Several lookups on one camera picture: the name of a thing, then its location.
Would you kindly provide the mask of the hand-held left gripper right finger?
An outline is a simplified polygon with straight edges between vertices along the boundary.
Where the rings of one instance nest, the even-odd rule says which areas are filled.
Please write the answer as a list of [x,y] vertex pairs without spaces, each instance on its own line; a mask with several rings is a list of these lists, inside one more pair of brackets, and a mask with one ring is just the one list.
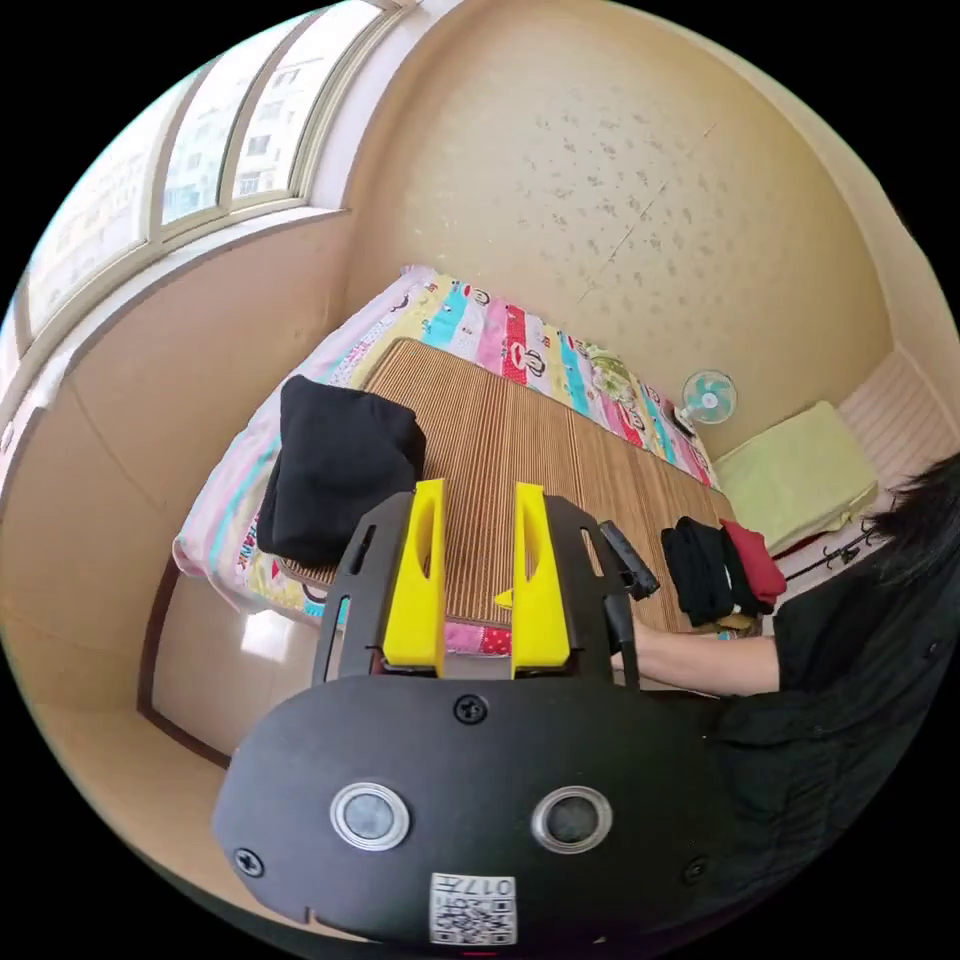
[[571,670],[572,627],[564,593],[563,534],[544,488],[515,487],[512,677]]

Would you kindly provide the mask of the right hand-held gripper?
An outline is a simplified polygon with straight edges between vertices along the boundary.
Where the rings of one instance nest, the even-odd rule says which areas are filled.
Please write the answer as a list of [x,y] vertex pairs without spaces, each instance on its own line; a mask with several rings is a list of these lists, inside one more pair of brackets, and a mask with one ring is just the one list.
[[[498,593],[494,597],[494,603],[500,608],[511,609],[513,590],[507,589]],[[630,597],[622,593],[605,596],[604,615],[611,656],[619,655],[622,660],[635,660],[635,632]]]

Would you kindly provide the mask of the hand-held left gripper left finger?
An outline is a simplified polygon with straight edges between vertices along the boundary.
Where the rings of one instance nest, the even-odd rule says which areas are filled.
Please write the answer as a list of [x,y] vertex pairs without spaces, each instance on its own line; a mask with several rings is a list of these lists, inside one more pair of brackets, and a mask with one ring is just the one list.
[[445,480],[413,492],[382,653],[392,669],[443,670],[446,657]]

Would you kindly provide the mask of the person's right hand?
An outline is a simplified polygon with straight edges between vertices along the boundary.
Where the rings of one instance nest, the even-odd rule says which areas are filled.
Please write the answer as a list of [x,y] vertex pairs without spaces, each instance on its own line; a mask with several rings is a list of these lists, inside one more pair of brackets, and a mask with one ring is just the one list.
[[613,670],[626,676],[628,669],[635,668],[643,681],[656,681],[663,638],[660,631],[634,620],[632,644],[622,646],[612,655]]

